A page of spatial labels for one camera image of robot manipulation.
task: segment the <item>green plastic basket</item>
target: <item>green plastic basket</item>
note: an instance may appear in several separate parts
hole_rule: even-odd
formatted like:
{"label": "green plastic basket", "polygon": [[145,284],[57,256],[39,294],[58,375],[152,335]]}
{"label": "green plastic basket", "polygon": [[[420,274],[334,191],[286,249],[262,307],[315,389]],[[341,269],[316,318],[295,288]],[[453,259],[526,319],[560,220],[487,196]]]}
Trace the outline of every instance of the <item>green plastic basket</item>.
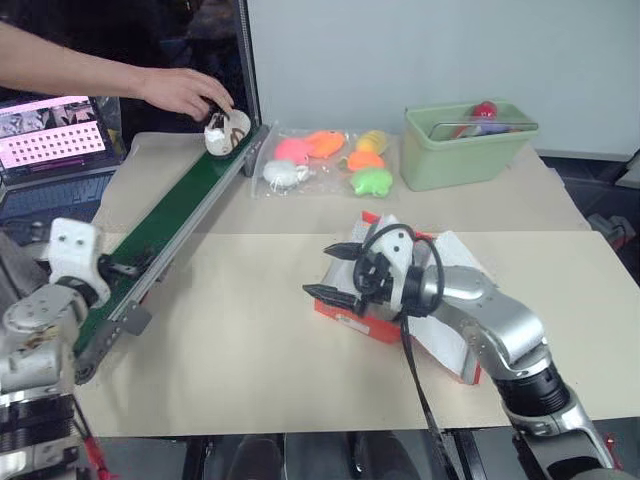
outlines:
{"label": "green plastic basket", "polygon": [[491,180],[536,136],[537,123],[504,100],[493,102],[496,122],[520,131],[452,140],[475,103],[407,109],[400,173],[411,190]]}

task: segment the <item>black cable bundle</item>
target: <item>black cable bundle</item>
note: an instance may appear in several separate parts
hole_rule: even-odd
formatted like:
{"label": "black cable bundle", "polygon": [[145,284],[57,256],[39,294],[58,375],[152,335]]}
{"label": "black cable bundle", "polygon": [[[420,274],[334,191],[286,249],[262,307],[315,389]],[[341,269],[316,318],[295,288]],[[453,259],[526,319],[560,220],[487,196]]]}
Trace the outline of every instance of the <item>black cable bundle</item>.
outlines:
{"label": "black cable bundle", "polygon": [[[425,317],[435,312],[440,303],[442,302],[442,296],[444,294],[444,266],[442,265],[442,259],[440,258],[440,254],[436,249],[433,241],[427,237],[417,237],[413,229],[406,224],[396,223],[393,225],[387,225],[386,227],[381,228],[377,232],[375,232],[363,245],[360,256],[355,262],[353,269],[353,284],[356,289],[363,295],[371,295],[373,292],[373,288],[370,285],[363,285],[362,279],[359,276],[359,272],[362,271],[361,263],[366,257],[367,253],[371,249],[374,243],[376,243],[384,234],[389,233],[393,230],[404,230],[407,232],[413,243],[417,242],[425,242],[431,252],[433,253],[433,258],[436,262],[436,268],[438,270],[438,284],[436,295],[433,297],[431,304],[427,308],[425,312]],[[444,441],[442,439],[442,434],[436,423],[436,420],[433,416],[433,412],[431,410],[431,406],[427,401],[427,397],[424,394],[424,390],[422,389],[422,384],[420,383],[420,379],[418,378],[418,370],[416,368],[415,358],[413,356],[413,345],[411,343],[411,332],[409,331],[409,316],[401,310],[394,318],[394,322],[398,322],[400,324],[400,336],[402,339],[402,348],[404,350],[405,357],[407,358],[407,363],[409,364],[409,370],[411,371],[411,377],[413,378],[413,382],[416,386],[416,390],[418,392],[418,398],[420,399],[420,405],[422,406],[422,411],[424,413],[425,419],[427,421],[427,427],[429,429],[429,434],[431,435],[431,439],[434,443],[436,456],[438,461],[442,465],[451,480],[458,480],[458,473],[456,472],[453,463],[451,462],[451,458],[445,448]]]}

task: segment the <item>white wall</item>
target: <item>white wall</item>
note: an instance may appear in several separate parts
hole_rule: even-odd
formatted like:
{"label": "white wall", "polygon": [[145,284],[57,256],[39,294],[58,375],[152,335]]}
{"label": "white wall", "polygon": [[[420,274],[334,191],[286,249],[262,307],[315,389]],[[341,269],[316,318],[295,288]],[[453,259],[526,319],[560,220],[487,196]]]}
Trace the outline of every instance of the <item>white wall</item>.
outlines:
{"label": "white wall", "polygon": [[638,0],[249,0],[263,119],[399,132],[406,106],[504,97],[538,149],[640,146]]}

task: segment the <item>green conveyor belt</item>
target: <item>green conveyor belt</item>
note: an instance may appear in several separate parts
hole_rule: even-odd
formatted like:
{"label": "green conveyor belt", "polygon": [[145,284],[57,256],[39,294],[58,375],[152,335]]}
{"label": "green conveyor belt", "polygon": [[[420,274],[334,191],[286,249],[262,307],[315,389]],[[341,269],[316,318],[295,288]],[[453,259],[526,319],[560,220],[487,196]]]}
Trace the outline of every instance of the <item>green conveyor belt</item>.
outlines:
{"label": "green conveyor belt", "polygon": [[[185,220],[196,209],[204,197],[242,152],[252,135],[247,135],[226,159],[214,159],[208,152],[191,167],[176,183],[156,207],[145,217],[120,246],[113,252],[112,259],[123,265],[148,265],[163,247],[171,240]],[[149,172],[149,181],[153,181],[153,172]],[[89,344],[92,335],[109,315],[121,303],[135,280],[122,277],[111,286],[111,298],[99,309],[91,310],[80,329],[80,336],[74,350],[79,355]]]}

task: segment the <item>robotic arm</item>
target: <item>robotic arm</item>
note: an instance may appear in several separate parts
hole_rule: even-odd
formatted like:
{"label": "robotic arm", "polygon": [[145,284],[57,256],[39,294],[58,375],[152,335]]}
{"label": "robotic arm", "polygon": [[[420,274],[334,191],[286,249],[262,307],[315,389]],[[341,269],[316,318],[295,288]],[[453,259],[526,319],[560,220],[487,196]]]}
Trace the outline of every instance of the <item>robotic arm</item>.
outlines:
{"label": "robotic arm", "polygon": [[[466,340],[493,380],[520,454],[533,457],[549,479],[613,468],[578,396],[553,363],[538,317],[478,270],[445,267],[444,274],[443,301],[434,316]],[[423,302],[435,294],[436,275],[435,267],[423,275]]]}
{"label": "robotic arm", "polygon": [[[73,424],[73,345],[89,308],[110,296],[98,271],[99,231],[56,219],[50,282],[12,305],[0,325],[0,479],[88,480],[69,468],[81,439]],[[100,471],[100,478],[109,478]]]}
{"label": "robotic arm", "polygon": [[[360,295],[322,284],[303,288],[324,303],[357,314],[369,303],[384,304],[410,316],[432,314],[458,332],[502,397],[530,478],[567,479],[612,469],[609,451],[576,393],[558,374],[540,319],[479,270],[414,265],[414,245],[422,239],[403,224],[374,225],[363,244],[325,249],[355,262],[353,282]],[[431,312],[434,298],[438,308]]]}

